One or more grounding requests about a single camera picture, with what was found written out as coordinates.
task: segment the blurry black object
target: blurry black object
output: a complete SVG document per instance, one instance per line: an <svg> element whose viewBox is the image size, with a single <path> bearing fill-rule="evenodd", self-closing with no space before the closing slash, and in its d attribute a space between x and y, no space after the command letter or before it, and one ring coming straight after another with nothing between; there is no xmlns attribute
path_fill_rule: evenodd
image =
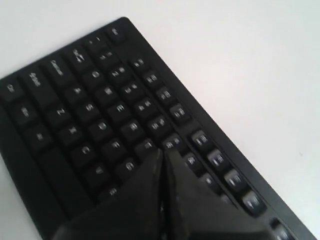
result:
<svg viewBox="0 0 320 240"><path fill-rule="evenodd" d="M161 203L165 229L162 228ZM118 196L68 222L53 240L272 240L265 226L223 203L176 150L152 153Z"/></svg>

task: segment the white background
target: white background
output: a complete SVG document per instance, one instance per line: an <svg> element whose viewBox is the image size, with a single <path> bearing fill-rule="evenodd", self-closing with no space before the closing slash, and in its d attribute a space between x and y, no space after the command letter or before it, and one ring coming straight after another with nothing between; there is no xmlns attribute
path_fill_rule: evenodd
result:
<svg viewBox="0 0 320 240"><path fill-rule="evenodd" d="M319 0L0 0L0 78L129 17L320 239L319 12ZM0 239L39 238L0 159Z"/></svg>

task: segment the white surface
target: white surface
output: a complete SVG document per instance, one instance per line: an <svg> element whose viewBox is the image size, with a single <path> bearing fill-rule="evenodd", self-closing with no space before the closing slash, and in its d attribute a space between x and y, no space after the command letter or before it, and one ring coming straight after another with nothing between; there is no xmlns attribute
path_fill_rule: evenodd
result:
<svg viewBox="0 0 320 240"><path fill-rule="evenodd" d="M319 0L2 0L0 78L129 17L320 239L319 10ZM0 239L39 238L0 159Z"/></svg>

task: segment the keyboard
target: keyboard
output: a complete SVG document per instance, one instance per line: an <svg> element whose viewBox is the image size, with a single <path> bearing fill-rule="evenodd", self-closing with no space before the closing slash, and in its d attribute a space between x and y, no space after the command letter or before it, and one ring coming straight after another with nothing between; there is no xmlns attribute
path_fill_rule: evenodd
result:
<svg viewBox="0 0 320 240"><path fill-rule="evenodd" d="M315 240L127 18L0 80L0 151L44 240L158 148L275 239Z"/></svg>

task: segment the black key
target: black key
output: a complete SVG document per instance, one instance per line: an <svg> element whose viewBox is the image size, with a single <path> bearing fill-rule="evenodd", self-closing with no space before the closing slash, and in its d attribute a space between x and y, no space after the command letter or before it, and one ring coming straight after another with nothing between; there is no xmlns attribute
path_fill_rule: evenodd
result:
<svg viewBox="0 0 320 240"><path fill-rule="evenodd" d="M6 103L11 103L24 95L25 92L17 80L0 86L0 99L3 99Z"/></svg>
<svg viewBox="0 0 320 240"><path fill-rule="evenodd" d="M111 184L106 187L103 191L101 191L97 197L98 201L104 202L109 200L111 197L115 196L119 192L119 186L116 184Z"/></svg>
<svg viewBox="0 0 320 240"><path fill-rule="evenodd" d="M223 172L230 167L229 160L227 160L218 149L211 151L207 155L207 159L213 169L218 172Z"/></svg>
<svg viewBox="0 0 320 240"><path fill-rule="evenodd" d="M76 81L75 76L59 56L48 59L43 67L58 88L65 87Z"/></svg>
<svg viewBox="0 0 320 240"><path fill-rule="evenodd" d="M28 101L13 105L9 111L12 118L21 127L34 122L38 118L35 108Z"/></svg>
<svg viewBox="0 0 320 240"><path fill-rule="evenodd" d="M133 70L138 74L143 73L144 71L148 70L148 68L149 68L149 65L140 56L136 56L136 57L130 59L129 64L133 68Z"/></svg>
<svg viewBox="0 0 320 240"><path fill-rule="evenodd" d="M195 147L202 154L209 152L215 147L214 143L207 137L207 135L202 130L199 130L192 134L191 140Z"/></svg>
<svg viewBox="0 0 320 240"><path fill-rule="evenodd" d="M147 126L156 140L164 138L172 131L171 124L164 116L158 116L157 118L149 121Z"/></svg>
<svg viewBox="0 0 320 240"><path fill-rule="evenodd" d="M144 160L146 160L146 158L156 150L157 150L157 147L149 138L139 143L134 148L134 152L139 158L140 162L143 162Z"/></svg>
<svg viewBox="0 0 320 240"><path fill-rule="evenodd" d="M121 94L129 104L140 100L144 97L145 91L135 81L130 82L121 88Z"/></svg>
<svg viewBox="0 0 320 240"><path fill-rule="evenodd" d="M118 138L114 138L101 148L103 156L107 162L114 164L127 155L127 149Z"/></svg>
<svg viewBox="0 0 320 240"><path fill-rule="evenodd" d="M115 174L122 182L127 181L137 170L137 164L132 157L127 158L123 163L115 168Z"/></svg>
<svg viewBox="0 0 320 240"><path fill-rule="evenodd" d="M65 52L65 57L72 68L79 74L85 72L90 68L93 68L94 66L88 54L81 46L68 49Z"/></svg>
<svg viewBox="0 0 320 240"><path fill-rule="evenodd" d="M192 152L189 152L187 155L185 155L183 157L183 160L195 174L201 174L205 170L202 163Z"/></svg>
<svg viewBox="0 0 320 240"><path fill-rule="evenodd" d="M236 193L244 190L248 186L247 182L235 169L229 171L224 176L224 179L229 187Z"/></svg>
<svg viewBox="0 0 320 240"><path fill-rule="evenodd" d="M34 153L38 153L53 144L49 131L42 124L24 131L23 136Z"/></svg>
<svg viewBox="0 0 320 240"><path fill-rule="evenodd" d="M221 194L220 199L225 204L233 205L233 202L231 201L231 199L225 193Z"/></svg>
<svg viewBox="0 0 320 240"><path fill-rule="evenodd" d="M72 119L69 111L62 104L51 108L45 113L45 116L53 128L58 128Z"/></svg>
<svg viewBox="0 0 320 240"><path fill-rule="evenodd" d="M110 175L102 163L90 167L83 177L91 190L96 190L110 180Z"/></svg>
<svg viewBox="0 0 320 240"><path fill-rule="evenodd" d="M105 33L114 45L119 45L126 40L126 36L117 27L108 27Z"/></svg>
<svg viewBox="0 0 320 240"><path fill-rule="evenodd" d="M103 70L103 72L107 72L112 67L120 62L120 59L116 56L113 51L106 50L100 53L95 58L96 64Z"/></svg>
<svg viewBox="0 0 320 240"><path fill-rule="evenodd" d="M162 142L164 150L177 149L180 154L183 154L188 148L181 137L175 133L169 136L166 140Z"/></svg>
<svg viewBox="0 0 320 240"><path fill-rule="evenodd" d="M45 109L59 100L46 77L38 69L28 71L21 77L29 93L41 109Z"/></svg>
<svg viewBox="0 0 320 240"><path fill-rule="evenodd" d="M94 207L68 161L58 149L47 152L38 162L69 217L76 217Z"/></svg>
<svg viewBox="0 0 320 240"><path fill-rule="evenodd" d="M132 120L125 124L120 131L129 144L136 143L146 136L144 129L136 120Z"/></svg>
<svg viewBox="0 0 320 240"><path fill-rule="evenodd" d="M94 96L101 107L110 106L118 100L118 94L109 85L97 90Z"/></svg>
<svg viewBox="0 0 320 240"><path fill-rule="evenodd" d="M173 107L170 108L170 113L173 118L173 120L178 124L178 125L183 125L186 123L188 120L190 120L190 115L187 113L181 104L174 105Z"/></svg>
<svg viewBox="0 0 320 240"><path fill-rule="evenodd" d="M59 131L58 137L65 147L70 147L80 142L84 136L77 125L71 124Z"/></svg>
<svg viewBox="0 0 320 240"><path fill-rule="evenodd" d="M84 43L85 49L92 55L95 56L103 49L107 48L108 45L103 37L100 35L91 35Z"/></svg>
<svg viewBox="0 0 320 240"><path fill-rule="evenodd" d="M206 184L214 193L218 194L221 191L220 186L209 173L203 174L199 180Z"/></svg>
<svg viewBox="0 0 320 240"><path fill-rule="evenodd" d="M83 168L97 158L95 150L87 142L72 150L70 155L72 163L76 168Z"/></svg>
<svg viewBox="0 0 320 240"><path fill-rule="evenodd" d="M129 108L122 102L118 102L116 105L108 108L107 113L112 119L114 124L121 124L131 118L131 112Z"/></svg>
<svg viewBox="0 0 320 240"><path fill-rule="evenodd" d="M156 91L163 85L163 82L160 80L158 74L153 70L145 73L142 76L142 79L147 87L152 91Z"/></svg>
<svg viewBox="0 0 320 240"><path fill-rule="evenodd" d="M289 231L282 224L279 224L273 230L273 235L276 240L295 240L294 237L289 233Z"/></svg>
<svg viewBox="0 0 320 240"><path fill-rule="evenodd" d="M108 77L113 85L120 87L130 80L131 73L124 65L120 65L111 70Z"/></svg>
<svg viewBox="0 0 320 240"><path fill-rule="evenodd" d="M152 103L152 101L148 97L144 98L142 101L135 104L134 110L143 122L158 114L157 107Z"/></svg>
<svg viewBox="0 0 320 240"><path fill-rule="evenodd" d="M252 216L258 216L260 215L265 209L266 205L261 200L261 198L254 192L249 191L243 198L242 202L246 208L246 210L249 212Z"/></svg>
<svg viewBox="0 0 320 240"><path fill-rule="evenodd" d="M169 107L176 102L176 98L170 93L166 86L160 88L156 92L156 96L159 99L160 103L165 107Z"/></svg>
<svg viewBox="0 0 320 240"><path fill-rule="evenodd" d="M92 122L94 119L97 119L100 116L100 112L95 104L91 101L82 104L75 110L78 119L83 124L88 124Z"/></svg>
<svg viewBox="0 0 320 240"><path fill-rule="evenodd" d="M98 70L94 69L82 76L84 86L89 90L93 90L106 82L104 75Z"/></svg>
<svg viewBox="0 0 320 240"><path fill-rule="evenodd" d="M81 85L75 84L64 92L64 97L69 104L74 105L85 100L87 93Z"/></svg>
<svg viewBox="0 0 320 240"><path fill-rule="evenodd" d="M89 126L88 132L96 143L110 139L114 135L114 131L104 119L101 119Z"/></svg>

